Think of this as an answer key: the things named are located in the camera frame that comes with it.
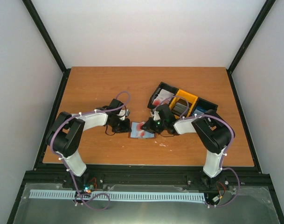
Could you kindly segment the red white credit card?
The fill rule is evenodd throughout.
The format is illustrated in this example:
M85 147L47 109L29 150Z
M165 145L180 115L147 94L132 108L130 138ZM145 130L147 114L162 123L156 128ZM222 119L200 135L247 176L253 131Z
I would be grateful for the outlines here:
M153 134L143 130L141 127L143 126L144 122L132 122L132 138L152 138Z

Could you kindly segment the brown leather card holder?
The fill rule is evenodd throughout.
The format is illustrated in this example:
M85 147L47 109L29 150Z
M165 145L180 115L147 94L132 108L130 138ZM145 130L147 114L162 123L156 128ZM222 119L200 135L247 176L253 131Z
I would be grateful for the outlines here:
M129 133L128 137L131 139L155 139L156 134L147 132L141 128L144 124L145 124L144 121L131 122L132 131Z

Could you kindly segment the black bin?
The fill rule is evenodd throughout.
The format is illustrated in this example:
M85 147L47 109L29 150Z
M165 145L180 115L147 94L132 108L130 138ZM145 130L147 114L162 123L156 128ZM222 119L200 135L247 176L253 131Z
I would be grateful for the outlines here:
M151 110L154 109L163 100L175 96L178 91L178 88L161 82L154 93L151 95L147 108Z
M218 108L217 104L214 104L214 103L209 102L209 101L207 101L205 99L202 99L202 98L198 98L196 103L195 103L195 107L192 110L192 115L194 115L193 112L194 112L194 110L196 109L197 106L201 106L201 107L203 107L203 108L205 108L207 110L215 110L215 111Z

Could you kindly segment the yellow bin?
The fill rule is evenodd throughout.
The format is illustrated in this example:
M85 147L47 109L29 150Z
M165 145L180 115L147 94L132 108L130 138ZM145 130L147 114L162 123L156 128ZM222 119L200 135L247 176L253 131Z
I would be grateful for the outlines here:
M198 97L195 96L195 95L193 95L193 94L191 94L191 93L189 93L189 92L186 92L186 91L184 91L184 90L181 90L181 89L179 89L179 91L176 93L175 96L176 96L176 97L173 98L173 99L170 101L169 108L172 110L173 107L174 107L174 105L175 105L175 103L181 98L181 99L185 100L186 102L189 102L189 103L190 103L190 109L189 109L187 115L186 115L186 116L183 116L183 117L189 117L189 116L191 116L191 115L192 115L192 110L193 110L194 107L195 107L195 103L196 103Z

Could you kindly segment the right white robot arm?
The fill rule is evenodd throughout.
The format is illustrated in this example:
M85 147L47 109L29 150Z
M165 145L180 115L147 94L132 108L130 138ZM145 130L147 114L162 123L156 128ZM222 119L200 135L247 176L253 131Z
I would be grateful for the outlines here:
M207 150L203 172L209 178L221 173L224 157L235 138L232 127L212 109L187 118L176 118L168 105L160 105L151 111L151 117L141 129L153 134L163 131L171 135L196 133Z

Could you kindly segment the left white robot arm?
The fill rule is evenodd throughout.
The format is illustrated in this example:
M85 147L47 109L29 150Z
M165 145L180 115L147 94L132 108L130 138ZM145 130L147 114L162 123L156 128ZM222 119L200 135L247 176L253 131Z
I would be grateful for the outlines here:
M61 112L48 131L45 142L52 152L63 161L68 172L71 172L73 182L80 188L86 187L90 177L85 173L78 148L84 131L98 127L110 126L113 133L130 133L132 131L129 110L121 101L114 98L109 105L96 108L87 113L70 114Z

